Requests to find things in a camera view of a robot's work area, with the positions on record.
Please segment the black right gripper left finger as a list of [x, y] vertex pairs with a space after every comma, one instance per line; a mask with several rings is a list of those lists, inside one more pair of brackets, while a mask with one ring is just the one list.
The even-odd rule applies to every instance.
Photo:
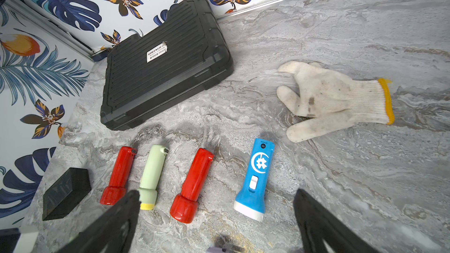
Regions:
[[132, 190], [59, 252], [129, 252], [137, 227], [139, 210], [139, 192]]

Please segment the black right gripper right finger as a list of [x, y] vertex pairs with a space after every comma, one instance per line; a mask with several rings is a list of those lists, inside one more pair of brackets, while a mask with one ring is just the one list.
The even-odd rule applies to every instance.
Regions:
[[339, 221], [308, 192], [298, 189], [295, 218], [306, 253], [375, 253], [377, 250]]

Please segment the green flashlight back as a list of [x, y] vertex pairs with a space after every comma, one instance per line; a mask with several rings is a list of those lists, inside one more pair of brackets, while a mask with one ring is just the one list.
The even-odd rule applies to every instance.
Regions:
[[169, 149], [163, 145], [152, 145], [139, 184], [141, 210], [153, 210], [157, 201], [157, 186]]

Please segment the red flashlight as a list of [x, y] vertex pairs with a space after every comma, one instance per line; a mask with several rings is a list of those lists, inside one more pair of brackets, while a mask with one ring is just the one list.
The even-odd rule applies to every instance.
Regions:
[[121, 147], [109, 185], [104, 189], [100, 199], [101, 205], [115, 205], [126, 194], [125, 185], [128, 182], [131, 167], [138, 150], [129, 146]]
[[198, 209], [198, 199], [208, 176], [214, 154], [199, 148], [191, 168], [183, 183], [182, 190], [176, 195], [170, 209], [171, 216], [179, 222], [190, 224]]

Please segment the blue flashlight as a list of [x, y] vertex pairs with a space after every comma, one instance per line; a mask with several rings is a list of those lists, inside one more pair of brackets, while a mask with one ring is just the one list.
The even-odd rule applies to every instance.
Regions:
[[234, 201], [236, 211], [259, 222], [266, 212], [264, 196], [274, 150], [274, 143], [255, 139], [243, 187]]

